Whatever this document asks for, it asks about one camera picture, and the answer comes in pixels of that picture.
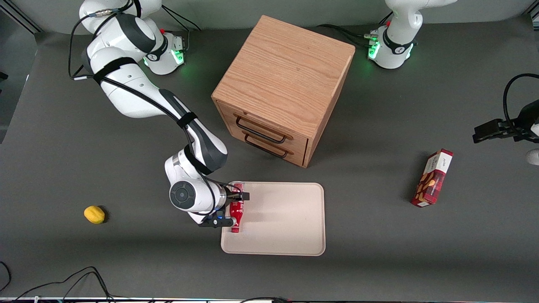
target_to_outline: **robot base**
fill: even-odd
[[[377,35],[378,37],[381,37],[387,28],[387,26],[381,26],[380,28],[371,31],[370,33],[371,35]],[[404,61],[406,61],[410,57],[410,52],[413,48],[413,44],[411,44],[408,49],[404,49],[404,47],[402,48],[402,53],[393,54],[393,52],[385,44],[383,39],[378,38],[376,41],[374,41],[374,44],[371,45],[371,48],[369,48],[367,58],[376,62],[376,64],[378,64],[382,68],[393,70],[395,68],[399,68],[404,63]]]
[[[171,33],[164,33],[163,36],[168,40],[168,47],[159,59],[152,61],[151,58],[144,58],[144,64],[150,70],[158,75],[170,74],[182,65],[185,60],[185,52],[183,50],[182,37],[176,37]]]

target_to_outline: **red can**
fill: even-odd
[[[243,183],[233,183],[232,192],[243,192]],[[230,216],[236,218],[236,223],[232,227],[232,232],[239,232],[239,223],[243,216],[243,201],[230,203]]]

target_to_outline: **connector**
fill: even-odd
[[[378,41],[378,35],[375,35],[375,34],[371,34],[371,33],[366,33],[363,35],[363,38],[367,39],[367,40],[373,40],[373,41]]]
[[[105,16],[110,16],[117,12],[120,12],[120,9],[105,9],[105,10],[100,10],[97,12],[89,13],[88,16],[90,16],[91,18],[105,17]]]

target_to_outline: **wooden cabinet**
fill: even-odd
[[[235,138],[307,167],[355,48],[262,16],[212,94]]]

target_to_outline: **green led light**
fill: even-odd
[[[410,50],[408,51],[408,54],[406,55],[406,59],[410,57],[410,54],[412,53],[413,43],[410,45]]]
[[[182,51],[170,50],[170,52],[172,53],[172,56],[174,57],[174,60],[176,61],[176,63],[178,63],[178,65],[183,63]]]
[[[369,58],[374,60],[378,54],[378,50],[380,49],[380,42],[376,42],[373,46],[371,46],[371,48],[373,50],[369,51]]]

